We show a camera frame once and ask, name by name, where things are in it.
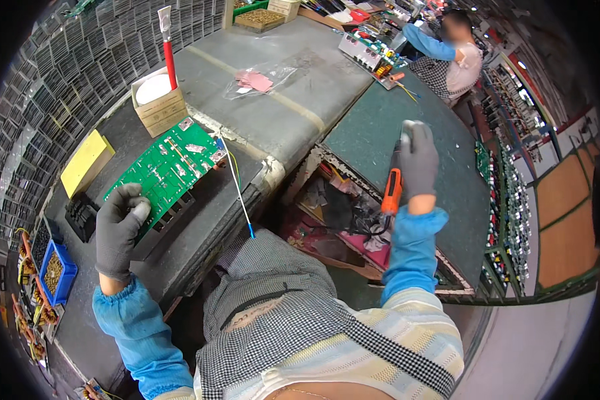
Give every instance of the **pink paper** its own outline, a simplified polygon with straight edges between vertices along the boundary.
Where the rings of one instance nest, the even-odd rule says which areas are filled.
[[[238,85],[243,88],[253,88],[259,92],[268,92],[273,86],[273,82],[259,72],[238,71],[235,73],[235,79]]]

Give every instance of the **yellow block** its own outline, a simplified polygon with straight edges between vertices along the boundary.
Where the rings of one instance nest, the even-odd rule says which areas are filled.
[[[94,129],[60,175],[67,196],[72,198],[87,190],[115,153],[107,139]]]

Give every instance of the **brass nut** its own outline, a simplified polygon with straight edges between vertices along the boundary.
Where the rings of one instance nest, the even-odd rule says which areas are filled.
[[[62,263],[60,263],[60,259],[58,258],[56,252],[53,252],[47,265],[47,272],[45,272],[45,284],[47,285],[51,294],[56,293],[56,288],[58,286],[58,281],[60,281],[62,270]]]
[[[244,13],[244,14],[240,15],[240,18],[266,25],[275,20],[279,20],[280,14],[275,13],[273,11],[263,10],[262,8],[259,8],[257,10],[250,11],[248,13]]]

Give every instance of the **hand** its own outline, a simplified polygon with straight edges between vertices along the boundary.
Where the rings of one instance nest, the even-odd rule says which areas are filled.
[[[417,195],[436,195],[438,152],[431,128],[422,121],[402,122],[401,172],[407,200]]]
[[[151,211],[149,199],[140,192],[139,183],[113,189],[96,217],[96,269],[121,282],[128,281],[134,239]]]

